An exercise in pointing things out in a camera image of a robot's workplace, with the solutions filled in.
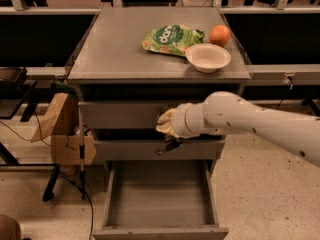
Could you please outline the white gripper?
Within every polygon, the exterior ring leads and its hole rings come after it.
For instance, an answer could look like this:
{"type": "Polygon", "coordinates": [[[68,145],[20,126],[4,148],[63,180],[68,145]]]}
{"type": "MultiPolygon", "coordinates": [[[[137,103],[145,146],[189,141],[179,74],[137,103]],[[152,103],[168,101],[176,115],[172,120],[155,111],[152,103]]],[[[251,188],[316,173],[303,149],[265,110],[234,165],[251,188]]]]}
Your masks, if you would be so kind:
{"type": "Polygon", "coordinates": [[[186,120],[187,110],[190,107],[190,103],[181,104],[176,108],[171,108],[163,113],[157,123],[160,125],[156,126],[156,130],[165,135],[172,136],[174,138],[187,139],[191,136],[186,120]]]}

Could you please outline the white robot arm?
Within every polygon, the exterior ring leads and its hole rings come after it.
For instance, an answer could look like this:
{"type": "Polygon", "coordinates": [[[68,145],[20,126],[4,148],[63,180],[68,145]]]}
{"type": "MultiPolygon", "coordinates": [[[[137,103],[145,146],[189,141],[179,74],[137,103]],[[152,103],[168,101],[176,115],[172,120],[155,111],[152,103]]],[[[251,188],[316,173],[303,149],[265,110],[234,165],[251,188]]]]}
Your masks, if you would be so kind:
{"type": "Polygon", "coordinates": [[[156,130],[183,139],[246,132],[320,166],[319,117],[263,108],[230,92],[214,92],[201,103],[169,109],[159,117],[156,130]]]}

